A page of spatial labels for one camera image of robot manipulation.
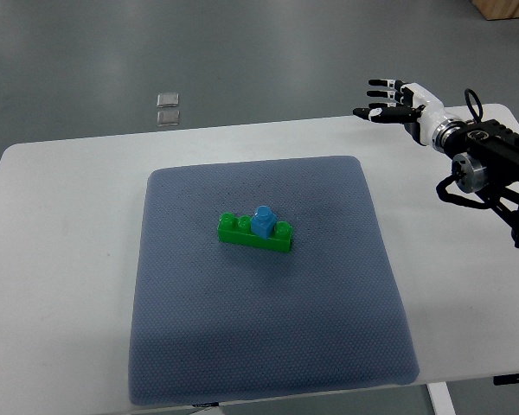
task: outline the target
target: black cable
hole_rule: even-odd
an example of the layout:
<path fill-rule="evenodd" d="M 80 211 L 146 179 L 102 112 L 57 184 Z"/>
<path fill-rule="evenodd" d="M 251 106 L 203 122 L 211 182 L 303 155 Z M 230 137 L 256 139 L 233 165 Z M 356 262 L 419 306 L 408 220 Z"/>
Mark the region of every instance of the black cable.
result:
<path fill-rule="evenodd" d="M 467 107 L 469 108 L 469 112 L 473 116 L 473 119 L 480 123 L 483 119 L 483 105 L 481 104 L 481 100 L 478 98 L 478 96 L 475 94 L 475 91 L 473 91 L 470 88 L 465 89 L 464 92 L 465 95 L 465 103 L 467 104 Z M 473 104 L 471 103 L 471 97 L 475 99 L 475 103 L 478 107 L 478 114 L 475 112 L 475 109 L 473 108 Z"/>
<path fill-rule="evenodd" d="M 450 175 L 446 177 L 439 185 L 436 187 L 436 194 L 439 196 L 440 200 L 445 201 L 446 203 L 452 203 L 458 206 L 464 206 L 466 208 L 473 209 L 488 209 L 489 205 L 480 201 L 472 201 L 471 199 L 467 199 L 463 196 L 453 195 L 448 193 L 446 188 L 454 183 L 458 179 L 458 175 Z"/>

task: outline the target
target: white table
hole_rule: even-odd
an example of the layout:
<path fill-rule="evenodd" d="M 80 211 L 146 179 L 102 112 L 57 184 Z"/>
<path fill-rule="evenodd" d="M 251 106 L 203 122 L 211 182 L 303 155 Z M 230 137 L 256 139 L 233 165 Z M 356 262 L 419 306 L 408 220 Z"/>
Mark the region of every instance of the white table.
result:
<path fill-rule="evenodd" d="M 467 116 L 465 108 L 451 111 Z M 519 132 L 502 105 L 486 105 Z M 420 364 L 416 383 L 519 373 L 519 250 L 441 202 L 450 160 L 354 117 L 18 144 L 0 162 L 0 414 L 128 412 L 146 180 L 155 169 L 351 155 L 362 163 Z"/>

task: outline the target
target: blue lego brick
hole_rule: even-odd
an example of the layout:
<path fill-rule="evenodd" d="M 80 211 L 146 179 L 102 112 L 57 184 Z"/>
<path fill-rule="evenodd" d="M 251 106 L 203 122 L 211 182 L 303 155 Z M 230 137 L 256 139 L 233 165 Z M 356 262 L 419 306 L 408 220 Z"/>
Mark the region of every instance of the blue lego brick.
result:
<path fill-rule="evenodd" d="M 277 215 L 274 214 L 270 207 L 260 206 L 250 220 L 250 228 L 252 233 L 263 239 L 269 238 L 271 231 L 277 223 Z"/>

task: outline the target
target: robot finger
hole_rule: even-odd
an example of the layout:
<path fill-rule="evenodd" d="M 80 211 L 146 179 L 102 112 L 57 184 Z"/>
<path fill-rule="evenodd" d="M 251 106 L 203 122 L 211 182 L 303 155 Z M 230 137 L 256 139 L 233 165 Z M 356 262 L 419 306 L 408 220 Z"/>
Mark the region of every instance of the robot finger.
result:
<path fill-rule="evenodd" d="M 397 91 L 367 91 L 367 96 L 394 99 L 396 102 L 399 103 L 402 102 L 401 99 L 403 98 L 403 94 Z"/>
<path fill-rule="evenodd" d="M 403 104 L 399 104 L 397 102 L 373 102 L 369 104 L 369 108 L 389 108 L 396 106 L 404 106 Z"/>
<path fill-rule="evenodd" d="M 404 82 L 403 80 L 369 80 L 371 86 L 385 86 L 387 88 L 393 88 L 396 91 L 401 91 L 401 88 L 408 83 L 409 82 Z"/>

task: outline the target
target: lego stud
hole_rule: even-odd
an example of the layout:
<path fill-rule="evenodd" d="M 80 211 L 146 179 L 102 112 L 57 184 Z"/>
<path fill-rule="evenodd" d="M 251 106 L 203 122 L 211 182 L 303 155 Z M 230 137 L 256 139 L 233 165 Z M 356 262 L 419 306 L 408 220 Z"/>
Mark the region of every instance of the lego stud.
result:
<path fill-rule="evenodd" d="M 241 216 L 236 226 L 239 228 L 239 231 L 243 233 L 250 233 L 250 216 Z"/>
<path fill-rule="evenodd" d="M 289 239 L 291 236 L 292 227 L 290 223 L 280 221 L 275 224 L 274 237 L 277 239 Z"/>
<path fill-rule="evenodd" d="M 236 218 L 233 214 L 225 213 L 219 218 L 219 228 L 223 230 L 233 229 Z"/>
<path fill-rule="evenodd" d="M 252 233 L 263 239 L 268 239 L 276 222 L 277 216 L 272 212 L 271 208 L 260 206 L 256 209 L 251 219 L 250 227 Z"/>

